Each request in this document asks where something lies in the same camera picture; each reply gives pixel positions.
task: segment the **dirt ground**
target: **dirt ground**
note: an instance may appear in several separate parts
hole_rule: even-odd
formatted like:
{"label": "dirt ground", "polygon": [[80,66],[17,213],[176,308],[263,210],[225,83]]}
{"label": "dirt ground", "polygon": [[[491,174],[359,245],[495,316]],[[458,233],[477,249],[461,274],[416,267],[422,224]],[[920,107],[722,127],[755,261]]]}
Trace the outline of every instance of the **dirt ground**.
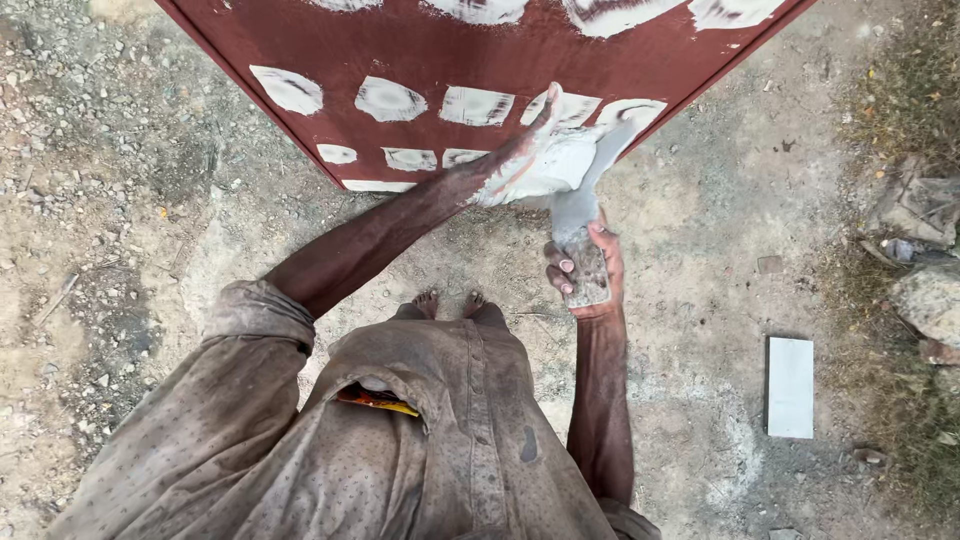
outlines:
{"label": "dirt ground", "polygon": [[[337,190],[156,6],[0,0],[0,536],[38,538],[112,429],[198,343],[219,287],[381,197]],[[664,538],[955,538],[906,520],[851,460],[856,396],[819,384],[816,439],[764,434],[768,335],[830,363],[818,250],[872,201],[832,102],[908,2],[821,2],[621,161],[600,187],[627,263],[634,507]],[[869,193],[856,190],[854,193]],[[471,290],[526,344],[565,438],[575,328],[542,276],[542,212],[470,209],[318,322],[326,347],[417,292]],[[784,270],[760,275],[757,258]],[[44,321],[69,273],[76,284]]]}

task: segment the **rolled-up sleeve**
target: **rolled-up sleeve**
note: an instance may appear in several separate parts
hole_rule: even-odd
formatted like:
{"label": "rolled-up sleeve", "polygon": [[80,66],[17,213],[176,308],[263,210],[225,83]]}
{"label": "rolled-up sleeve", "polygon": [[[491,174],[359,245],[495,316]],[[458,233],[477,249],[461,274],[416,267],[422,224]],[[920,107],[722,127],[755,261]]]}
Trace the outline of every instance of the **rolled-up sleeve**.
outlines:
{"label": "rolled-up sleeve", "polygon": [[51,537],[110,538],[157,512],[188,523],[206,511],[210,491],[242,478],[296,416],[313,322],[267,282],[225,287],[200,346],[116,430]]}

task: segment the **right hand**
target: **right hand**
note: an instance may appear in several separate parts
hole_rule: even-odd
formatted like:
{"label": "right hand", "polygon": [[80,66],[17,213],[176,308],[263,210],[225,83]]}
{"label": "right hand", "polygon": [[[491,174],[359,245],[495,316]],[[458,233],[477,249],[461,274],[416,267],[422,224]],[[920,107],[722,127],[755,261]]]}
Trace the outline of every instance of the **right hand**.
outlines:
{"label": "right hand", "polygon": [[[624,267],[623,257],[620,255],[620,239],[607,228],[607,216],[603,209],[600,209],[599,219],[587,223],[587,232],[593,243],[603,250],[609,276],[607,284],[610,287],[610,299],[603,304],[571,307],[570,312],[578,319],[589,319],[616,312],[623,306]],[[546,278],[550,284],[563,294],[572,293],[573,283],[570,281],[569,274],[573,271],[573,260],[552,240],[543,246],[543,255],[549,262],[546,267]]]}

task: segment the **shirt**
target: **shirt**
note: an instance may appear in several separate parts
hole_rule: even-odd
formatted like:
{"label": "shirt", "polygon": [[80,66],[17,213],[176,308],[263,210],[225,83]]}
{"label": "shirt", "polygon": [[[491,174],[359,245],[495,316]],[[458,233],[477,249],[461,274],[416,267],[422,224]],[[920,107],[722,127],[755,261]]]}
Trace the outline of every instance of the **shirt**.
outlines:
{"label": "shirt", "polygon": [[[266,282],[228,285],[200,346],[115,431],[49,536],[659,538],[593,498],[509,331],[354,330],[297,411],[313,322]],[[335,400],[357,381],[420,416]]]}

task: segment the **white putty patch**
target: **white putty patch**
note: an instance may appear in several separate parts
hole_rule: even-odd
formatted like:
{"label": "white putty patch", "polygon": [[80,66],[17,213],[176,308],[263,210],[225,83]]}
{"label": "white putty patch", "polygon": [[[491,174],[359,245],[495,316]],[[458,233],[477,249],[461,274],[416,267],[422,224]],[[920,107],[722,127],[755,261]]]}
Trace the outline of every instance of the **white putty patch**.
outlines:
{"label": "white putty patch", "polygon": [[600,110],[594,125],[611,125],[621,119],[630,118],[641,130],[653,123],[666,109],[666,104],[653,99],[620,99],[608,103]]}
{"label": "white putty patch", "polygon": [[684,1],[564,0],[564,7],[570,22],[584,36],[610,37],[669,12]]}
{"label": "white putty patch", "polygon": [[[529,126],[537,119],[537,115],[543,110],[543,101],[546,100],[546,92],[535,97],[530,105],[523,110],[520,116],[520,124]],[[590,118],[590,115],[597,109],[603,99],[598,97],[582,96],[564,92],[560,98],[560,123],[558,128],[579,128]]]}
{"label": "white putty patch", "polygon": [[447,148],[444,150],[443,165],[444,169],[453,168],[460,163],[469,163],[470,161],[483,158],[490,152],[482,150],[466,150],[463,148]]}
{"label": "white putty patch", "polygon": [[383,148],[387,158],[387,166],[398,171],[433,171],[437,170],[437,155],[433,150],[416,150],[413,148]]}
{"label": "white putty patch", "polygon": [[527,0],[423,0],[438,10],[470,24],[517,22]]}
{"label": "white putty patch", "polygon": [[415,91],[370,75],[357,90],[353,105],[378,122],[413,120],[427,110],[426,100]]}
{"label": "white putty patch", "polygon": [[324,107],[324,91],[313,81],[284,69],[251,65],[250,71],[279,107],[310,115]]}
{"label": "white putty patch", "polygon": [[309,0],[314,6],[320,6],[334,12],[356,12],[364,8],[379,8],[383,0]]}
{"label": "white putty patch", "polygon": [[707,28],[755,26],[782,3],[783,0],[693,0],[686,6],[693,13],[693,26],[699,32]]}
{"label": "white putty patch", "polygon": [[380,180],[341,180],[350,191],[393,191],[402,193],[414,185],[413,182],[383,182]]}
{"label": "white putty patch", "polygon": [[339,144],[318,144],[317,152],[327,163],[353,163],[357,161],[357,151]]}
{"label": "white putty patch", "polygon": [[440,118],[468,126],[499,126],[514,106],[514,94],[450,86],[446,89]]}

